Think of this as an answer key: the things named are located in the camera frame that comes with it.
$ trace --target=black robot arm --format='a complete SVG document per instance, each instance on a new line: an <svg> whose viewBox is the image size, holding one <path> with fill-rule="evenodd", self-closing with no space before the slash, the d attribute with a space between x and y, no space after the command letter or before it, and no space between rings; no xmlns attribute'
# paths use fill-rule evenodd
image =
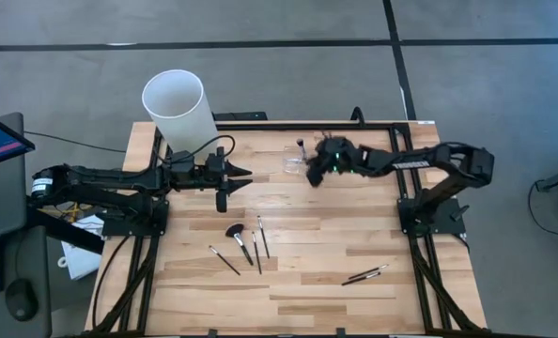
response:
<svg viewBox="0 0 558 338"><path fill-rule="evenodd" d="M414 214L423 223L432 223L438 205L467 187L479 188L492 179L494 156L484 148L462 143L442 143L404 152L388 152L369 146L356 147L345 137L326 137L317 144L316 157L308 160L306 176L314 187L326 173L353 173L383 177L394 170L437 167L448 178L415 197Z"/></svg>
<svg viewBox="0 0 558 338"><path fill-rule="evenodd" d="M159 198L171 190L215 189L216 207L226 212L226 198L252 182L228 177L251 175L252 172L232 165L224 149L217 148L204 165L194 164L194 157L183 151L164 159L155 169L141 172L87 169L83 166L57 165L33 175L30 207L56 206L76 202L106 208L98 214L104 220L103 235L130 234L152 236L163 232L168 204ZM134 194L115 190L135 191ZM132 224L132 230L126 224Z"/></svg>

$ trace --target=wooden table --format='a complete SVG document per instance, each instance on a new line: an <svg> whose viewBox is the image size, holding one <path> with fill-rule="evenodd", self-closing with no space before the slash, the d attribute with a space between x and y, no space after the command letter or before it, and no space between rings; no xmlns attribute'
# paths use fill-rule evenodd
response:
<svg viewBox="0 0 558 338"><path fill-rule="evenodd" d="M415 148L439 142L434 124L410 126ZM150 122L133 125L124 170L147 167L154 131ZM160 241L147 334L206 334L208 329L220 334L331 334L338 327L347 333L424 332L408 240L399 230L395 174L373 179L327 175L314 189L304 176L283 172L284 147L295 146L295 140L302 138L307 148L313 148L320 131L230 134L237 146L229 159L253 171L254 183L231 195L225 214L216 212L213 191L168 194L170 219ZM386 131L333 134L391 150ZM437 169L420 174L425 187L445 177ZM257 215L264 221L271 259L264 255ZM256 231L262 275L256 263L253 267L247 263L235 240L225 237L225 229L233 223L246 225L243 238L252 255L251 231ZM446 289L472 321L485 326L466 248L450 235L434 239ZM119 241L106 242L102 267ZM210 244L241 276L209 251ZM125 287L131 252L132 238L105 276L98 321ZM382 264L389 267L380 277L340 285L348 276ZM430 286L427 289L434 326L439 327L435 295ZM129 328L135 327L139 292Z"/></svg>

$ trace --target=cable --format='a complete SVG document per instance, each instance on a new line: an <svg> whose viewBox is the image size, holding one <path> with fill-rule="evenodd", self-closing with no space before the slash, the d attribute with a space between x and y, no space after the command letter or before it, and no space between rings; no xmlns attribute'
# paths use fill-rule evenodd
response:
<svg viewBox="0 0 558 338"><path fill-rule="evenodd" d="M549 230L549 229L545 228L544 226L542 226L538 222L538 220L535 218L534 211L532 210L532 192L534 191L535 185L538 182L541 182L541 181L542 181L542 179L539 179L536 182L532 183L532 187L530 187L530 191L527 193L527 208L530 210L530 216L532 216L532 221L534 221L535 225L537 225L540 229L548 232L549 234L553 234L553 235L558 236L558 232Z"/></svg>
<svg viewBox="0 0 558 338"><path fill-rule="evenodd" d="M162 156L160 156L160 153L158 152L158 150L156 149L152 149L152 151L154 152L154 154L156 155L156 157L158 158L158 160L160 160L162 163L164 164L170 164L170 161L163 158Z"/></svg>
<svg viewBox="0 0 558 338"><path fill-rule="evenodd" d="M94 328L93 331L110 332L112 327L115 325L123 309L129 304L141 282L144 280L146 275L152 269L154 269L156 258L154 257L155 253L152 251L152 248L154 247L149 247L146 258L141 263L141 267L139 267L139 269L137 270L134 278L131 279L131 281L127 284L125 290L122 292L122 295L120 295L120 298L118 298L118 301L116 302L112 310L110 310L110 312L106 315L102 322L96 328Z"/></svg>
<svg viewBox="0 0 558 338"><path fill-rule="evenodd" d="M18 244L16 244L16 253L14 254L14 273L16 273L16 279L20 278L20 273L18 273L18 254L20 253L20 248L24 243L24 239L26 238L28 231L29 230L26 229L20 234L20 238L18 239Z"/></svg>
<svg viewBox="0 0 558 338"><path fill-rule="evenodd" d="M172 160L171 163L177 163L180 161L183 161L185 159L189 159L190 157L194 156L195 154L197 154L198 152L202 151L202 149L204 149L207 145L211 144L212 142L216 141L216 140L220 140L222 138L228 138L231 140L231 142L233 142L233 144L231 145L231 148L229 149L229 151L223 155L223 158L231 155L231 153L233 152L233 150L235 149L235 139L233 138L233 136L231 135L219 135L216 137L213 137L212 139L210 139L209 141L207 141L205 144L203 144L201 147L199 147L198 149L196 149L194 152L189 153L188 155L183 156L182 158L179 159L175 159Z"/></svg>
<svg viewBox="0 0 558 338"><path fill-rule="evenodd" d="M122 246L127 241L127 239L129 239L129 236L126 236L125 238L123 238L120 241L120 243L118 243L118 245L116 246L116 248L114 249L114 251L110 255L110 259L108 259L108 263L106 263L106 266L103 268L103 272L101 273L100 280L98 281L98 286L95 289L95 296L93 298L93 310L91 311L91 327L92 328L95 328L97 326L95 324L95 318L96 318L96 311L98 309L98 297L100 296L101 282L103 281L103 278L106 276L106 272L108 272L108 269L110 268L110 264L112 263L112 261L116 257L116 254L118 254L118 251L120 250L120 248L122 248Z"/></svg>
<svg viewBox="0 0 558 338"><path fill-rule="evenodd" d="M48 138L55 139L55 140L58 140L58 141L68 142L68 143L76 144L76 145L79 145L79 146L92 147L94 149L99 149L99 150L106 150L106 151L112 151L112 152L123 153L123 154L127 152L125 150L112 149L112 148L107 148L105 146L88 145L88 144L84 144L84 143L81 143L81 142L72 141L72 140L62 138L62 137L52 136L52 135L48 135L48 134L44 134L44 133L40 133L40 132L24 131L24 133L27 133L27 134L30 134L30 135L37 135L37 136L41 136L41 137L48 137Z"/></svg>
<svg viewBox="0 0 558 338"><path fill-rule="evenodd" d="M71 210L74 208L74 204L71 204L70 207L67 207L64 210L60 210L57 206L54 206L54 208L60 212L60 216L57 218L58 220L65 220L67 214L74 212L74 210Z"/></svg>

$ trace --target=concrete floor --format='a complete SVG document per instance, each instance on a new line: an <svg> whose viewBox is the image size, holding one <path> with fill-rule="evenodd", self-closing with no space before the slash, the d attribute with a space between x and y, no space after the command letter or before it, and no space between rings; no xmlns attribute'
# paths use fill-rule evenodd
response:
<svg viewBox="0 0 558 338"><path fill-rule="evenodd" d="M558 38L558 1L392 0L400 38ZM0 0L0 45L389 38L379 0ZM460 195L490 328L558 337L558 237L526 207L533 181L558 172L558 45L403 47L418 119L444 141L496 156L488 187ZM0 52L0 115L21 111L31 131L124 148L148 120L143 85L189 69L216 112L271 119L405 118L392 48L268 48ZM67 162L119 167L122 155L31 137L27 172ZM558 230L558 192L535 196ZM50 241L52 263L61 255ZM51 267L54 336L77 333L93 277ZM74 299L62 300L72 294Z"/></svg>

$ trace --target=white cylinder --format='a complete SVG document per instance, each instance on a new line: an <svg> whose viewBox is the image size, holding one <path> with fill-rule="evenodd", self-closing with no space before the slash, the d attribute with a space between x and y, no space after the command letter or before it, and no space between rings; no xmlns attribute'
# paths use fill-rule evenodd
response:
<svg viewBox="0 0 558 338"><path fill-rule="evenodd" d="M141 101L174 152L194 152L219 135L200 79L173 69L154 76L144 87ZM199 151L199 161L216 152L217 142Z"/></svg>

